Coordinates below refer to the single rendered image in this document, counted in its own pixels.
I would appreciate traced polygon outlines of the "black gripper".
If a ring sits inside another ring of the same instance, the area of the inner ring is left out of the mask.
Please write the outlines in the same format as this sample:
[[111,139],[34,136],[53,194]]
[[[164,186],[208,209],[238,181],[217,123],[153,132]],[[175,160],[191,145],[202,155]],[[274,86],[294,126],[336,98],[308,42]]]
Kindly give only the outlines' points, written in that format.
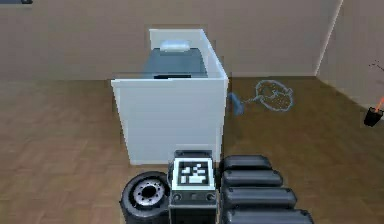
[[124,186],[119,201],[125,224],[169,224],[169,195],[164,172],[136,175]]

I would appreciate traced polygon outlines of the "white bed with grey blanket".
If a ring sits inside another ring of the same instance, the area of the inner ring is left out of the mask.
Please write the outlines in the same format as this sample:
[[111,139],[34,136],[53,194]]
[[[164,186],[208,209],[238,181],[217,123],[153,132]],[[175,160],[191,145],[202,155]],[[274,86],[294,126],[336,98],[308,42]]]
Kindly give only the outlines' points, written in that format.
[[[151,29],[140,72],[111,80],[132,165],[166,164],[177,150],[210,150],[220,159],[229,79],[202,29]],[[185,40],[185,52],[164,52]]]

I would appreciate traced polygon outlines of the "pale blue pillow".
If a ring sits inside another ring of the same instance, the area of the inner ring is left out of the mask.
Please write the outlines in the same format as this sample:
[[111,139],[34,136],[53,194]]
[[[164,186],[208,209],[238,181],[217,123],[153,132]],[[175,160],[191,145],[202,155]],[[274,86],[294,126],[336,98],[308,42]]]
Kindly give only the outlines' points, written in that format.
[[185,52],[190,49],[190,44],[185,40],[165,40],[160,44],[160,50],[164,52]]

